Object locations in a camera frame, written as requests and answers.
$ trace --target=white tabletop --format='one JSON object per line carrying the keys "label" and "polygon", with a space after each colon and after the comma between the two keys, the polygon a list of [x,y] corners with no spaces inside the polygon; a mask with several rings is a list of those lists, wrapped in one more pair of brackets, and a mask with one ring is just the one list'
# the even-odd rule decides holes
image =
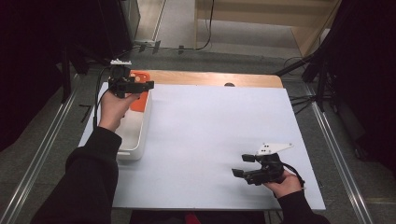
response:
{"label": "white tabletop", "polygon": [[[286,90],[156,84],[150,94],[145,152],[139,161],[119,161],[113,207],[278,209],[271,190],[232,173],[260,169],[241,155],[266,142],[294,144],[279,157],[305,180],[311,208],[325,209]],[[91,131],[89,122],[81,145]]]}

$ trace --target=hand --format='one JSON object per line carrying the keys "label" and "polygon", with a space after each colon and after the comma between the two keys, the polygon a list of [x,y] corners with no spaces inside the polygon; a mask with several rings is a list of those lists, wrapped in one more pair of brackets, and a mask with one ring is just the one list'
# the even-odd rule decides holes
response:
{"label": "hand", "polygon": [[110,91],[105,92],[101,101],[101,118],[98,126],[115,132],[129,105],[139,97],[140,94],[131,94],[121,99]]}
{"label": "hand", "polygon": [[281,198],[288,194],[302,190],[300,181],[296,175],[293,175],[285,170],[282,177],[284,180],[280,184],[274,182],[264,184],[265,187],[274,192],[277,198]]}

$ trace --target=black sweatshirt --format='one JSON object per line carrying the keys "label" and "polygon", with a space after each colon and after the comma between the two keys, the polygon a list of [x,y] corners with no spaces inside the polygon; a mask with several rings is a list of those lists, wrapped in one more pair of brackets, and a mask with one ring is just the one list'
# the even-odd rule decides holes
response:
{"label": "black sweatshirt", "polygon": [[[97,127],[86,145],[76,148],[68,157],[63,178],[31,223],[110,224],[119,176],[116,157],[120,144],[118,135]],[[312,212],[301,191],[278,201],[283,209],[284,224],[330,223]]]}

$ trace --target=person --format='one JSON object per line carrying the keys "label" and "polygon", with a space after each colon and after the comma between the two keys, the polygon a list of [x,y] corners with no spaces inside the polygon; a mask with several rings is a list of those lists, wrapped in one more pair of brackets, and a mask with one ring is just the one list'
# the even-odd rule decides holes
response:
{"label": "person", "polygon": [[[138,97],[138,94],[132,94],[121,99],[109,91],[103,95],[98,126],[85,146],[76,148],[69,155],[64,176],[36,211],[32,224],[111,223],[119,174],[116,157],[121,144],[115,131],[129,105]],[[280,184],[264,184],[279,201],[284,216],[282,223],[330,223],[326,217],[312,212],[298,178],[287,171],[283,176],[284,181]]]}

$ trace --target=orange plastic piece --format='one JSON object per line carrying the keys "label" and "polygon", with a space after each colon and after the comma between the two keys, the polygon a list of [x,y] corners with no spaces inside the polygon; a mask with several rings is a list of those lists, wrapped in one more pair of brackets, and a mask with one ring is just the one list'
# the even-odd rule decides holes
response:
{"label": "orange plastic piece", "polygon": [[[130,77],[135,77],[134,81],[135,82],[141,82],[145,83],[146,81],[149,81],[149,73],[145,71],[140,71],[140,70],[131,70]],[[145,112],[146,108],[146,102],[148,100],[149,92],[148,91],[143,91],[140,94],[140,99],[135,100],[129,108],[133,111],[137,112]]]}

